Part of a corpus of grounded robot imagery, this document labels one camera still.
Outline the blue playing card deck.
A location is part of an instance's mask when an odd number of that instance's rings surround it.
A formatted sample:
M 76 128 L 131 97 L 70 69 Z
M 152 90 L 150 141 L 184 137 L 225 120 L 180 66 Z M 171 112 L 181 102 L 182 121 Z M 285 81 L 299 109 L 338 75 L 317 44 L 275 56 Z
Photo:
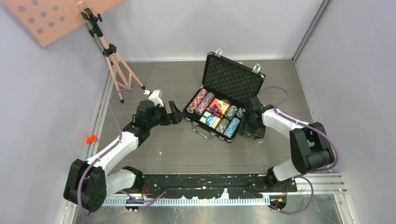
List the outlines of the blue playing card deck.
M 202 117 L 199 119 L 199 122 L 213 129 L 215 129 L 218 126 L 220 121 L 221 118 L 215 116 L 210 112 L 204 112 Z

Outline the black poker chip case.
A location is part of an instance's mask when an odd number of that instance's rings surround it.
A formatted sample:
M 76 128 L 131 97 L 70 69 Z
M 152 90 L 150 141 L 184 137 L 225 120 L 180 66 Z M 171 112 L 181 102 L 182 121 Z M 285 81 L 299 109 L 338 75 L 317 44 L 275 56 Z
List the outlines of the black poker chip case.
M 232 142 L 240 129 L 241 122 L 232 138 L 227 138 L 223 133 L 219 133 L 216 129 L 199 122 L 203 114 L 198 115 L 195 112 L 187 112 L 187 107 L 202 88 L 206 89 L 208 93 L 213 93 L 214 98 L 228 100 L 231 106 L 235 105 L 238 108 L 245 108 L 245 102 L 249 98 L 256 96 L 261 89 L 266 75 L 261 72 L 260 64 L 255 64 L 253 68 L 250 68 L 224 57 L 222 53 L 222 49 L 217 49 L 215 52 L 210 51 L 207 54 L 201 86 L 183 109 L 183 112 L 185 118 L 193 124 L 192 129 L 197 134 L 200 134 L 206 139 L 219 137 L 221 140 Z M 216 112 L 210 113 L 221 119 L 225 118 L 225 115 Z

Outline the red triangle all-in button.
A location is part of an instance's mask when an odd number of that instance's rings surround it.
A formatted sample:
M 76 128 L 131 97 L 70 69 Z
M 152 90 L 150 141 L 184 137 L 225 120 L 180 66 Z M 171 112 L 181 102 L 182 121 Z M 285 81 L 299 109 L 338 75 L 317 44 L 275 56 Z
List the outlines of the red triangle all-in button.
M 209 112 L 217 112 L 217 113 L 223 113 L 223 110 L 221 108 L 221 104 L 218 101 L 213 101 L 209 105 L 208 109 Z

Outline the dark green chip pile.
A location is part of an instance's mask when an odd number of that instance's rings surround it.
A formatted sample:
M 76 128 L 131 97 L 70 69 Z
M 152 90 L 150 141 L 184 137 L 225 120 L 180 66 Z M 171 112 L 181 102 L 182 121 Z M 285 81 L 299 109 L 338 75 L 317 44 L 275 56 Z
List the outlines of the dark green chip pile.
M 244 137 L 247 137 L 247 138 L 250 138 L 250 137 L 252 137 L 253 135 L 252 135 L 251 133 L 247 132 L 247 131 L 244 131 L 243 136 L 244 136 Z

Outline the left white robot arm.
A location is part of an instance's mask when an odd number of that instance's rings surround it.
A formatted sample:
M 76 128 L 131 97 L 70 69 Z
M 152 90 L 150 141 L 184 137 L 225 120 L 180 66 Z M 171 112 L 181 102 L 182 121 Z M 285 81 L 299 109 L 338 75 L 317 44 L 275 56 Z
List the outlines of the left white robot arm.
M 165 107 L 153 101 L 141 101 L 132 120 L 110 145 L 85 161 L 76 159 L 68 173 L 64 199 L 95 212 L 112 194 L 125 189 L 140 192 L 144 185 L 140 170 L 125 166 L 117 173 L 110 174 L 110 171 L 150 136 L 152 128 L 178 124 L 183 120 L 185 114 L 175 103 L 170 101 L 169 105 L 170 113 L 167 113 Z

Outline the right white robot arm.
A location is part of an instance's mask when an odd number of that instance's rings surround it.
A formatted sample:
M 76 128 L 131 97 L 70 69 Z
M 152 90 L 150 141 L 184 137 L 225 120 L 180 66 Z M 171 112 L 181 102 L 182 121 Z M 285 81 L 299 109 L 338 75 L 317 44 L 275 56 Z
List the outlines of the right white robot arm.
M 335 162 L 336 154 L 321 123 L 296 120 L 273 105 L 261 104 L 258 97 L 249 98 L 245 102 L 245 108 L 241 134 L 262 139 L 266 129 L 271 128 L 290 141 L 290 159 L 267 170 L 264 179 L 266 189 L 279 191 L 291 178 Z

